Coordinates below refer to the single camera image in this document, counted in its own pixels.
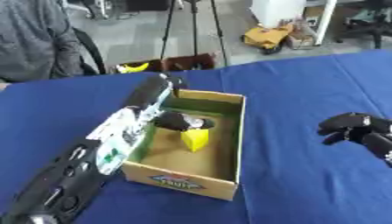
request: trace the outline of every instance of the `tripod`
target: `tripod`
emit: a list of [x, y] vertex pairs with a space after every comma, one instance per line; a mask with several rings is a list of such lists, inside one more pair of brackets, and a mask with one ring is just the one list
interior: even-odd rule
[[[198, 8], [197, 8], [196, 3], [200, 0], [186, 0], [186, 1], [189, 4], [191, 4], [192, 26], [193, 26], [193, 60], [195, 60], [196, 56], [199, 54], [199, 50], [198, 50], [198, 25], [197, 25]], [[164, 31], [164, 37], [163, 37], [164, 45], [162, 46], [162, 52], [161, 52], [161, 58], [160, 58], [161, 60], [165, 56], [167, 39], [169, 37], [170, 28], [172, 26], [172, 16], [173, 16], [173, 12], [174, 12], [175, 3], [176, 3], [176, 0], [171, 0], [169, 17], [167, 18], [166, 29]], [[226, 56], [225, 45], [223, 44], [223, 32], [221, 29], [220, 21], [218, 19], [218, 13], [216, 10], [215, 0], [211, 0], [211, 6], [213, 8], [213, 18], [215, 20], [216, 31], [217, 31], [218, 37], [220, 39], [220, 48], [222, 50], [223, 61], [225, 63], [225, 67], [226, 67], [228, 65], [228, 58]]]

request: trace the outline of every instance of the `gray sleeve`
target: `gray sleeve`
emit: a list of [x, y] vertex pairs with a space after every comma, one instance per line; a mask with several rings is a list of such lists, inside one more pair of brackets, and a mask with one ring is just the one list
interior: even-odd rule
[[56, 0], [43, 1], [45, 1], [45, 25], [56, 48], [53, 78], [82, 74], [81, 45], [68, 21], [67, 14]]

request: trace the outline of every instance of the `yellow cube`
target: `yellow cube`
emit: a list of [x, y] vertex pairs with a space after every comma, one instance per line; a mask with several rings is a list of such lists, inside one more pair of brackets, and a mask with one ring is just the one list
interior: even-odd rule
[[195, 152], [208, 143], [208, 129], [190, 129], [181, 132], [181, 139], [191, 151]]

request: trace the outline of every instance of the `black chair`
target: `black chair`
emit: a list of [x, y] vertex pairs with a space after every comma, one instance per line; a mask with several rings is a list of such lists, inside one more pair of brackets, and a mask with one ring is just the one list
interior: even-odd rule
[[347, 31], [343, 31], [337, 36], [336, 41], [342, 43], [342, 39], [355, 38], [360, 35], [372, 35], [374, 37], [374, 47], [382, 48], [382, 36], [392, 37], [392, 24], [386, 20], [382, 10], [392, 7], [392, 0], [367, 0], [365, 7], [374, 12], [374, 22], [368, 23], [361, 20], [352, 20], [347, 26]]
[[80, 57], [80, 62], [81, 62], [80, 66], [84, 74], [85, 75], [106, 74], [105, 64], [103, 63], [103, 59], [100, 54], [100, 51], [98, 50], [98, 47], [96, 46], [94, 41], [84, 31], [81, 31], [76, 28], [73, 28], [73, 31], [76, 37], [78, 38], [78, 40], [86, 48], [87, 52], [91, 55], [91, 58], [93, 58], [93, 61], [96, 64], [96, 68], [98, 69], [98, 72], [96, 72], [90, 65], [85, 63], [82, 57]]

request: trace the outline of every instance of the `black robotic glove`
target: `black robotic glove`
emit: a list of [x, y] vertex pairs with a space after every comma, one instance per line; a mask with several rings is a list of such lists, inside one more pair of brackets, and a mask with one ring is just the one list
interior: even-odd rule
[[328, 136], [323, 144], [344, 140], [362, 144], [392, 165], [392, 121], [362, 113], [346, 113], [331, 117], [318, 126], [318, 133]]

